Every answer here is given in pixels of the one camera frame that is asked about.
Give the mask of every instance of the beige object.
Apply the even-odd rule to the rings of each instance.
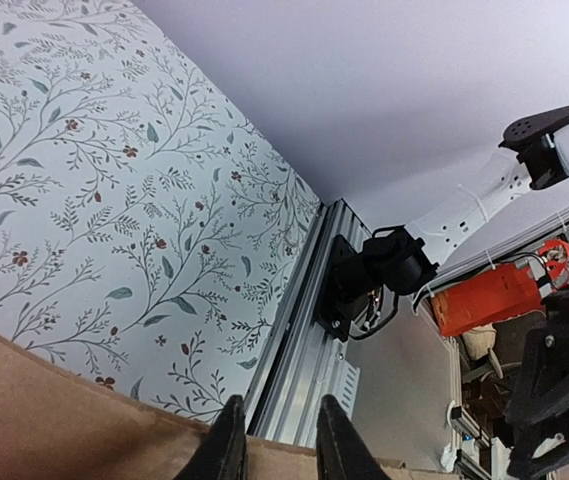
[[[464,332],[462,339],[471,360],[479,360],[488,355],[488,351],[495,346],[496,335],[492,324],[475,327]]]
[[[208,427],[124,397],[0,337],[0,479],[172,479]],[[315,452],[249,438],[249,478],[315,479]],[[457,477],[398,469],[393,480]]]

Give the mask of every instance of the floral wallpaper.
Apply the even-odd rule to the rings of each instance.
[[[211,421],[318,199],[136,7],[0,0],[0,334]]]

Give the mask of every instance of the metal frame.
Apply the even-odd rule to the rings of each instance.
[[[477,440],[481,447],[489,448],[491,446],[491,438],[486,430],[482,430],[463,407],[453,407],[451,410],[451,424],[459,433],[469,435]]]
[[[465,478],[470,480],[491,480],[491,474],[480,467],[466,452],[457,451],[455,465]]]
[[[251,421],[257,413],[260,398],[264,394],[267,386],[269,374],[276,365],[278,350],[285,341],[286,333],[289,331],[291,317],[296,307],[296,299],[303,288],[306,274],[313,259],[322,225],[326,219],[326,211],[327,209],[324,205],[320,205],[318,208],[315,220],[309,228],[308,238],[306,239],[302,254],[295,265],[280,301],[275,320],[273,321],[273,328],[260,354],[259,362],[255,368],[255,374],[246,393],[247,425],[251,424]]]
[[[339,381],[339,371],[340,364],[346,363],[346,344],[331,338],[314,320],[330,245],[338,234],[344,235],[358,250],[370,236],[343,200],[326,208],[321,232],[313,231],[317,240],[312,242],[309,238],[308,245],[315,243],[315,248],[311,259],[304,258],[308,261],[306,278],[298,276],[295,279],[297,287],[292,285],[287,289],[291,294],[286,307],[286,313],[290,312],[289,320],[283,320],[285,313],[278,320],[279,325],[273,333],[275,338],[269,339],[268,351],[265,349],[263,354],[265,366],[255,382],[257,388],[250,392],[253,418],[249,432],[253,435],[312,447],[320,399],[326,394],[339,396],[337,390],[343,385]],[[353,402],[357,385],[354,387],[351,389]]]

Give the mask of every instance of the wall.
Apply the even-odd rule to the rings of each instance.
[[[444,198],[512,120],[569,104],[562,0],[137,3],[325,201],[346,198],[371,228]],[[564,206],[560,190],[469,251]]]
[[[0,0],[0,335],[212,420],[318,199],[124,0]]]

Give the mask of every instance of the cable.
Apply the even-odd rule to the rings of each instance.
[[[369,301],[366,309],[362,310],[362,313],[360,313],[353,321],[358,331],[360,332],[368,331],[369,328],[371,327],[370,322],[372,322],[376,317],[379,318],[383,306],[384,306],[384,287],[380,287],[377,296],[369,294]],[[360,317],[362,317],[364,313],[365,313],[364,320],[360,322]],[[361,328],[359,328],[358,324],[366,326],[367,327],[366,330],[362,330]]]
[[[532,253],[532,252],[521,252],[519,254],[516,253],[515,258],[512,258],[508,262],[500,262],[500,263],[505,263],[505,264],[513,263],[513,262],[516,262],[516,261],[521,260],[522,258],[526,258],[526,257],[534,258],[535,260],[537,260],[537,262],[542,266],[542,268],[546,272],[546,276],[549,279],[549,283],[551,284],[551,287],[553,287],[554,290],[557,290],[557,286],[555,285],[555,283],[553,282],[553,279],[551,278],[551,271],[548,269],[548,265],[544,261],[544,258],[542,258],[542,256],[538,255],[537,253]]]
[[[393,296],[393,310],[389,313],[379,324],[375,327],[371,328],[368,332],[363,333],[362,335],[350,335],[353,340],[364,340],[375,335],[379,332],[382,328],[384,328],[391,320],[395,318],[397,312],[400,309],[400,296],[397,293],[394,293]]]
[[[373,238],[377,237],[378,233],[394,232],[395,230],[399,230],[400,228],[404,228],[404,227],[402,225],[394,225],[392,227],[377,228],[373,231]]]

